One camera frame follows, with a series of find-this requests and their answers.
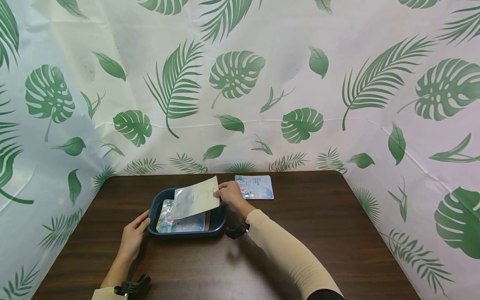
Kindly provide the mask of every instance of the green leaf print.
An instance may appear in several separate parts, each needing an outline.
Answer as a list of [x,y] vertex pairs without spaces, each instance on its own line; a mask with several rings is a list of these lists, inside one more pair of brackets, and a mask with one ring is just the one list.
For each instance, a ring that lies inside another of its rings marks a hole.
[[415,112],[424,119],[441,121],[480,98],[480,66],[461,59],[447,59],[417,81]]
[[396,232],[392,229],[388,235],[380,233],[392,254],[404,261],[414,269],[420,278],[427,279],[428,285],[437,293],[440,289],[445,295],[441,280],[454,282],[449,277],[452,275],[444,270],[445,265],[439,259],[432,257],[433,252],[424,250],[418,240],[412,239],[406,233]]
[[70,201],[73,203],[73,206],[75,206],[75,201],[82,191],[82,185],[80,180],[78,180],[77,171],[78,169],[75,169],[68,174],[68,189],[70,190]]
[[95,187],[95,194],[98,193],[102,185],[108,178],[115,176],[115,170],[112,167],[107,166],[103,171],[93,178],[93,186]]
[[440,0],[398,0],[401,4],[405,4],[410,8],[429,8],[440,2]]
[[[4,111],[3,106],[10,103],[10,100],[0,104],[0,116],[9,115],[14,111]],[[0,122],[0,135],[3,137],[0,140],[0,195],[21,204],[32,204],[33,200],[24,200],[14,197],[3,190],[3,187],[12,180],[13,177],[13,163],[15,158],[23,151],[21,145],[11,141],[18,136],[6,137],[5,135],[15,132],[15,127],[18,123]]]
[[375,165],[373,159],[366,153],[355,154],[351,157],[351,159],[348,160],[348,162],[357,164],[357,167],[361,169],[365,169],[369,165]]
[[306,153],[292,153],[282,158],[277,159],[272,164],[268,165],[269,172],[285,172],[295,169],[298,166],[304,166],[306,161]]
[[446,31],[437,37],[439,40],[449,40],[448,43],[452,43],[458,38],[463,38],[457,43],[460,44],[464,40],[470,41],[474,37],[480,34],[480,5],[475,7],[469,7],[454,11],[452,14],[460,14],[464,16],[452,22],[445,23],[445,27],[442,31]]
[[88,19],[84,14],[82,14],[82,11],[78,7],[77,0],[57,0],[57,2],[72,16]]
[[213,101],[212,109],[220,94],[235,99],[250,93],[264,66],[265,59],[251,51],[233,51],[218,56],[210,71],[210,83],[221,91]]
[[37,266],[38,263],[36,263],[33,268],[25,274],[25,269],[22,265],[21,271],[15,272],[15,279],[12,278],[8,281],[8,284],[3,286],[2,290],[8,297],[5,298],[5,300],[18,299],[18,297],[26,299],[27,295],[33,292],[33,281],[38,272],[40,272],[40,270],[35,270]]
[[175,15],[181,12],[188,0],[137,0],[146,9],[164,15]]
[[0,0],[0,68],[5,63],[10,69],[9,52],[17,62],[20,35],[17,21],[6,0]]
[[227,145],[215,145],[207,149],[204,153],[204,161],[219,157]]
[[299,108],[283,116],[283,137],[291,144],[308,140],[311,132],[319,131],[324,117],[313,108]]
[[480,193],[459,187],[444,197],[434,216],[437,233],[448,246],[480,259]]
[[192,42],[187,48],[187,41],[173,51],[163,65],[162,81],[158,75],[158,63],[156,65],[156,85],[147,73],[148,81],[144,78],[148,89],[165,114],[165,123],[168,131],[177,139],[168,123],[169,119],[180,119],[198,113],[196,97],[187,96],[197,94],[202,88],[198,83],[190,79],[191,76],[202,75],[194,72],[201,67],[195,61],[202,58],[201,43]]
[[435,153],[429,159],[448,162],[448,163],[471,163],[474,161],[480,161],[480,156],[471,157],[460,152],[465,149],[470,143],[472,134],[469,133],[457,146],[446,152]]
[[253,162],[246,161],[241,163],[235,163],[228,167],[225,173],[254,173],[258,172],[257,167]]
[[245,133],[245,126],[243,125],[243,122],[239,118],[235,118],[231,115],[222,115],[222,116],[214,116],[214,117],[220,120],[223,128],[225,128],[226,130],[239,131],[241,133]]
[[177,153],[177,157],[168,159],[174,166],[180,169],[180,171],[186,174],[205,174],[208,172],[208,168],[204,165],[197,163],[193,158],[188,157],[185,153],[180,156]]
[[347,172],[347,168],[343,164],[337,148],[332,150],[332,147],[330,147],[326,154],[319,153],[317,156],[317,166],[320,170],[334,170],[342,175]]
[[25,87],[28,113],[38,119],[50,118],[45,134],[45,142],[48,142],[52,121],[56,124],[65,122],[75,109],[63,73],[57,67],[42,65],[28,76]]
[[127,172],[128,175],[147,175],[159,169],[163,169],[163,165],[156,163],[156,159],[145,158],[130,162],[123,170]]
[[114,144],[107,144],[107,143],[104,143],[102,141],[95,141],[95,142],[99,142],[99,143],[102,143],[102,145],[100,146],[100,148],[102,147],[108,147],[110,148],[110,150],[108,150],[102,157],[106,157],[110,152],[116,152],[118,154],[120,154],[121,156],[125,156],[125,154],[123,154],[123,152],[118,149],[117,146],[115,146]]
[[83,212],[79,209],[71,215],[52,217],[50,226],[42,225],[47,230],[48,235],[40,242],[40,247],[53,249],[63,246],[80,222],[82,215]]
[[403,137],[403,132],[400,127],[398,127],[395,122],[392,122],[392,125],[392,133],[388,137],[388,149],[395,158],[396,166],[398,166],[405,155],[407,143],[405,142],[405,138]]
[[332,0],[315,0],[317,3],[317,7],[322,10],[331,13],[332,12],[332,6],[330,5],[330,2]]
[[318,75],[325,77],[328,71],[328,57],[325,55],[323,50],[309,46],[310,48],[310,70],[314,71]]
[[400,215],[404,222],[407,222],[407,194],[405,193],[405,178],[402,176],[403,179],[403,188],[398,187],[400,193],[402,194],[401,198],[395,196],[391,191],[387,191],[390,196],[392,196],[395,201],[397,201],[398,205],[400,206]]
[[123,70],[122,66],[115,60],[111,59],[107,54],[99,53],[92,51],[95,54],[100,66],[107,72],[108,74],[112,75],[113,77],[117,77],[123,79],[123,81],[127,81],[127,75]]
[[343,116],[342,130],[345,131],[345,119],[352,109],[385,108],[388,97],[394,96],[393,90],[403,86],[400,74],[412,73],[409,67],[420,65],[415,58],[427,56],[429,47],[436,45],[434,41],[422,38],[413,42],[404,39],[378,56],[363,71],[368,60],[363,64],[357,77],[352,82],[353,69],[347,79],[343,79],[342,98],[347,107]]
[[113,118],[115,130],[122,133],[135,147],[145,144],[145,138],[152,135],[152,125],[147,115],[139,110],[127,110]]
[[258,135],[255,134],[255,136],[258,138],[258,141],[255,141],[255,142],[259,143],[261,147],[260,148],[252,148],[251,150],[263,151],[263,152],[267,153],[268,155],[273,155],[272,150],[270,150],[270,147],[267,144],[265,144],[264,142],[262,142],[262,140],[260,139],[260,137]]
[[262,106],[262,108],[260,109],[260,112],[264,112],[264,111],[267,111],[269,109],[271,109],[275,104],[277,104],[278,102],[280,102],[280,100],[282,100],[283,97],[289,95],[291,92],[293,92],[293,90],[295,89],[295,87],[293,87],[293,89],[287,93],[287,94],[284,94],[285,91],[282,91],[282,94],[280,94],[280,97],[277,97],[277,98],[273,98],[273,88],[271,87],[270,88],[270,97],[268,98],[267,100],[267,103],[265,103],[265,105]]
[[100,97],[100,95],[97,93],[96,94],[96,101],[92,102],[90,101],[90,98],[85,95],[84,93],[80,92],[82,94],[83,98],[85,99],[85,102],[87,103],[87,108],[88,108],[88,116],[90,116],[90,119],[93,119],[93,115],[95,115],[96,110],[100,106],[101,100],[105,97],[105,92],[103,93],[103,96]]
[[200,17],[209,16],[211,18],[200,26],[202,28],[201,32],[205,32],[202,40],[212,39],[213,43],[220,32],[220,41],[223,39],[225,32],[227,32],[225,36],[227,38],[229,33],[245,17],[251,4],[252,0],[207,0],[201,2],[200,5],[208,5],[210,10]]
[[378,208],[378,201],[375,200],[375,197],[364,188],[353,188],[353,193],[355,197],[357,197],[360,205],[367,213],[368,218],[372,221],[372,223],[377,226],[378,222],[380,222],[380,209]]
[[54,147],[53,149],[60,149],[68,155],[77,156],[82,153],[84,148],[86,148],[84,141],[77,136],[69,139],[65,144]]

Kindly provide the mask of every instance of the plastic bin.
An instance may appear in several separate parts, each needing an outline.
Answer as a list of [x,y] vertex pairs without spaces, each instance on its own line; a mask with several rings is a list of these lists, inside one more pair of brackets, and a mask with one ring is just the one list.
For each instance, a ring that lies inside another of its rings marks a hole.
[[150,213],[148,215],[150,218],[148,231],[150,231],[150,233],[153,235],[166,239],[211,238],[221,235],[225,229],[225,223],[227,220],[227,210],[225,205],[210,211],[209,230],[193,232],[158,232],[156,230],[156,224],[158,223],[160,213],[162,212],[163,202],[166,199],[174,199],[175,190],[179,188],[181,187],[166,189],[155,196],[152,206],[150,207]]

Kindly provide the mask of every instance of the person's hand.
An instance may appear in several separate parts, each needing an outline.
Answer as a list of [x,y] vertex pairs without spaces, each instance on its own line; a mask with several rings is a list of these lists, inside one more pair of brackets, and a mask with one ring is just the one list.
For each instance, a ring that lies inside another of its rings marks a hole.
[[215,192],[214,196],[220,197],[223,202],[228,204],[229,207],[243,219],[247,219],[248,214],[255,210],[255,207],[243,199],[236,181],[219,184],[218,191]]
[[147,210],[123,229],[117,255],[118,259],[132,263],[135,258],[137,258],[138,252],[140,251],[140,244],[144,236],[148,235],[148,233],[144,233],[144,231],[148,224],[150,224],[150,218],[148,218],[149,212],[150,210]]

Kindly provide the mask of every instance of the wooden table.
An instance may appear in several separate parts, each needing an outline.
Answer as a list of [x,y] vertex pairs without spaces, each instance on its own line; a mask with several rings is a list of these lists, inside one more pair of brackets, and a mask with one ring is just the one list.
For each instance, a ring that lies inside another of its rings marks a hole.
[[[223,182],[233,180],[234,175],[217,176],[218,182]],[[315,254],[347,300],[419,299],[339,173],[270,176],[275,200],[251,203]],[[210,177],[212,174],[109,179],[33,299],[91,299],[116,256],[123,227],[148,209],[159,191]],[[135,281],[142,273],[151,276],[151,288],[135,299],[300,299],[295,286],[247,236],[173,241],[149,237],[131,271]]]

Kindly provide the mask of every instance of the black sleeve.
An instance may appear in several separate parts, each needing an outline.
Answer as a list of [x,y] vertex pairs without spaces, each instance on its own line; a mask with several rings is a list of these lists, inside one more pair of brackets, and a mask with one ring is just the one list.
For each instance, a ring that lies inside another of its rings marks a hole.
[[340,294],[331,289],[319,289],[308,296],[307,300],[345,300]]

